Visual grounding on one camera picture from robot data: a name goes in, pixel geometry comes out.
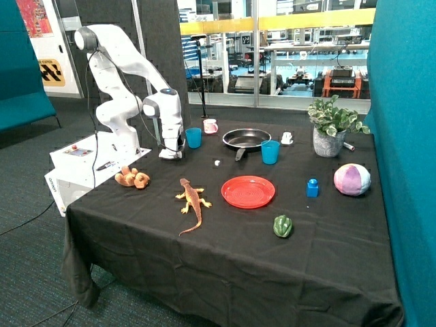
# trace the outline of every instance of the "plush dog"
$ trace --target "plush dog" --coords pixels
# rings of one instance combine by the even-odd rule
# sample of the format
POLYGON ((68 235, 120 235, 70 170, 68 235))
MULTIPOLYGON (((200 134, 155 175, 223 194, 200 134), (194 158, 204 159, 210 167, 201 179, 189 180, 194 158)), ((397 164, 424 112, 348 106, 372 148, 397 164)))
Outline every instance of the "plush dog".
POLYGON ((148 185, 150 177, 143 172, 139 172, 136 168, 130 170, 128 166, 123 166, 121 173, 115 175, 115 180, 122 186, 130 187, 135 185, 137 189, 144 189, 148 185))

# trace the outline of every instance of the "frying pan handle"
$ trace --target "frying pan handle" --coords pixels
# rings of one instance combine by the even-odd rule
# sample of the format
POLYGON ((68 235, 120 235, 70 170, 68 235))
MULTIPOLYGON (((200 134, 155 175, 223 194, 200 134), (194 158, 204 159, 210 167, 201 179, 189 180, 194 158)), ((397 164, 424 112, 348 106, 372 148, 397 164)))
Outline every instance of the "frying pan handle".
POLYGON ((236 157, 234 158, 234 161, 239 161, 243 157, 244 152, 245 148, 240 148, 238 152, 236 152, 236 157))

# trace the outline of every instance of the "door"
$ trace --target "door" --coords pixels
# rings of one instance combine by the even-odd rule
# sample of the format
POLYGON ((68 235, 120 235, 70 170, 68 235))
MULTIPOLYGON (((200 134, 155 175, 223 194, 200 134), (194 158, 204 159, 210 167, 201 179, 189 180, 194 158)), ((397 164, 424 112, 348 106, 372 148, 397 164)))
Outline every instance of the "door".
POLYGON ((54 97, 83 97, 57 8, 51 0, 16 0, 40 64, 44 90, 54 97))

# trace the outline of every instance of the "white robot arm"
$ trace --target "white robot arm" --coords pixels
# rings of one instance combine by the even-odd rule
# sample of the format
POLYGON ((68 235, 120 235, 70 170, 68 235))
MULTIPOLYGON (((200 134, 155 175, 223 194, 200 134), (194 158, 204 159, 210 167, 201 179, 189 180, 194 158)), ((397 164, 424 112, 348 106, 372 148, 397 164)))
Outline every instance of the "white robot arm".
POLYGON ((147 116, 161 120, 165 149, 159 156, 180 158, 185 146, 181 138, 180 97, 155 66, 136 50, 125 32, 116 25, 90 25, 79 28, 74 39, 79 49, 88 53, 89 66, 100 91, 112 98, 97 108, 97 117, 116 135, 117 151, 127 155, 139 151, 136 130, 126 120, 143 110, 147 116), (116 68, 146 78, 158 92, 141 101, 125 88, 116 68))

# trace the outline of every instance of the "poster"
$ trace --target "poster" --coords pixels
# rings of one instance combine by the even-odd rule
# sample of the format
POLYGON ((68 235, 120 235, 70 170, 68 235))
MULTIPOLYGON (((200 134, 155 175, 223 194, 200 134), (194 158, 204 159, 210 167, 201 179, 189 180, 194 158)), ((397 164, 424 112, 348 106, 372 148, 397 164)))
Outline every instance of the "poster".
POLYGON ((53 36, 42 0, 16 0, 30 38, 53 36))

